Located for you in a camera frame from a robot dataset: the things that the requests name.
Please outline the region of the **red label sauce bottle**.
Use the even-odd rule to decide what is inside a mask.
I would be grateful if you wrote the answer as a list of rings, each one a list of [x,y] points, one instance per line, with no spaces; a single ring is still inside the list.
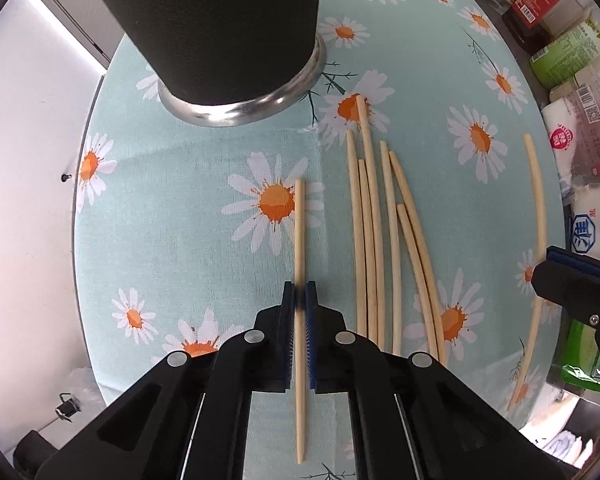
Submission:
[[[519,47],[532,55],[580,23],[585,13],[578,0],[513,0],[503,23]]]

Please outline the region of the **blue white salt bag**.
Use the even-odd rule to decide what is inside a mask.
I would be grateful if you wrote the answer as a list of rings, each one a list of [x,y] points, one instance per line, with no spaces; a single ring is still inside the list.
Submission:
[[[570,249],[600,260],[600,186],[577,188],[570,196]]]

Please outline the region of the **clear pink sugar bag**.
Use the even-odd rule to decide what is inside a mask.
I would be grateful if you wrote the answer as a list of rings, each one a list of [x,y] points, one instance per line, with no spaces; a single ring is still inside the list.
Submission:
[[[567,197],[600,185],[600,55],[559,87],[562,96],[542,109],[548,142]]]

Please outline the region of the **green label bottle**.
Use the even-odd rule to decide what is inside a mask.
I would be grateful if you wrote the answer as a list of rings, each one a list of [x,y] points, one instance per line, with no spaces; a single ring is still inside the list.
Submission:
[[[585,20],[530,58],[531,70],[545,89],[553,89],[600,55],[600,29]]]

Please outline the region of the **wooden chopstick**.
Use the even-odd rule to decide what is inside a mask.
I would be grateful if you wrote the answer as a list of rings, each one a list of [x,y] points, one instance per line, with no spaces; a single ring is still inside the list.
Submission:
[[[415,235],[416,245],[419,252],[420,260],[422,260],[422,270],[424,270],[428,292],[429,301],[431,307],[432,320],[434,321],[434,330],[436,331],[436,338],[438,344],[438,357],[436,358],[443,366],[448,364],[448,352],[445,349],[445,342],[443,337],[443,326],[442,326],[442,314],[440,310],[440,301],[437,292],[436,280],[434,279],[434,269],[432,268],[431,258],[428,252],[428,247],[422,232],[422,224],[420,223],[417,209],[415,206],[414,198],[407,183],[404,170],[399,162],[398,156],[394,151],[389,152],[391,169],[396,177],[396,183],[400,188],[403,203],[406,207],[408,220],[411,222],[411,226]]]
[[[306,314],[303,307],[306,286],[306,190],[304,181],[294,182],[294,426],[296,427],[296,461],[306,457]]]
[[[380,350],[386,348],[386,285],[385,285],[385,258],[384,240],[382,239],[382,224],[379,206],[379,191],[375,154],[370,134],[370,121],[368,120],[368,106],[365,96],[359,93],[356,96],[358,107],[358,121],[365,155],[365,167],[368,189],[370,190],[370,206],[372,206],[372,226],[374,240],[374,256],[376,270],[376,295],[377,295],[377,345]]]
[[[392,353],[395,356],[400,356],[402,349],[402,280],[398,214],[396,213],[396,194],[394,194],[388,143],[386,141],[380,141],[379,146],[390,238],[392,284]]]
[[[358,160],[358,176],[360,177],[360,193],[363,217],[363,235],[366,271],[367,298],[367,338],[378,343],[377,284],[375,264],[375,243],[373,230],[372,205],[370,204],[370,188],[368,187],[365,160]]]
[[[365,336],[367,334],[367,296],[363,216],[360,175],[358,174],[358,156],[356,156],[355,140],[351,130],[346,131],[346,142],[355,264],[356,331],[362,336]]]
[[[400,226],[402,228],[404,240],[407,247],[408,255],[410,256],[420,307],[422,308],[422,316],[424,317],[425,333],[427,338],[429,353],[434,357],[438,357],[438,344],[436,331],[434,330],[434,321],[432,320],[431,307],[429,301],[428,286],[422,270],[422,260],[420,260],[419,252],[416,245],[415,235],[411,226],[406,207],[404,204],[396,205],[396,213],[398,214]]]
[[[535,270],[535,268],[545,259],[547,248],[546,203],[542,171],[538,154],[536,154],[535,144],[530,133],[524,134],[524,147],[526,148],[527,152],[535,211],[536,247],[534,253],[535,260],[532,266],[532,270]],[[536,344],[536,338],[538,338],[538,331],[541,324],[542,303],[543,299],[538,295],[534,295],[531,322],[527,342],[524,344],[524,352],[522,352],[521,367],[516,379],[514,392],[512,393],[512,396],[507,404],[507,411],[509,412],[522,399],[521,390],[528,375],[528,370],[532,361]]]

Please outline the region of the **daisy print teal tablecloth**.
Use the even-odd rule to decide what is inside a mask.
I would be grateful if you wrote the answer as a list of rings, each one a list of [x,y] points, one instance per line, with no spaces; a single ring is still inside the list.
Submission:
[[[475,0],[321,0],[327,63],[294,106],[237,128],[176,119],[129,39],[112,58],[76,193],[76,280],[102,396],[168,353],[218,350],[294,276],[294,185],[306,185],[306,275],[356,324],[347,154],[367,105],[376,152],[414,197],[449,369],[516,427],[546,403],[559,311],[527,342],[536,219],[526,141],[562,244],[557,169],[513,53]]]

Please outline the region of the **green snack bag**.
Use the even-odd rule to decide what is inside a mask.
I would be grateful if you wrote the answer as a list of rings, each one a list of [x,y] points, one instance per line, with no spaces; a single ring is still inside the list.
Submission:
[[[557,370],[566,384],[600,392],[600,350],[595,341],[594,328],[570,321],[560,331]]]

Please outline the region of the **black binder clip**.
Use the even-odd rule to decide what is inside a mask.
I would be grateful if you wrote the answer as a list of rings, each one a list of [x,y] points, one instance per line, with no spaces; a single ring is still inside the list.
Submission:
[[[55,408],[55,413],[60,420],[72,422],[73,416],[81,411],[80,402],[68,392],[59,395],[60,403]]]

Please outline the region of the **black metal utensil cup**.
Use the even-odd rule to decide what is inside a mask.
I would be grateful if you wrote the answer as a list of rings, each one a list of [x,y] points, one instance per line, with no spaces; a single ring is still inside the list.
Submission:
[[[326,64],[320,0],[102,0],[183,122],[235,127],[286,110]]]

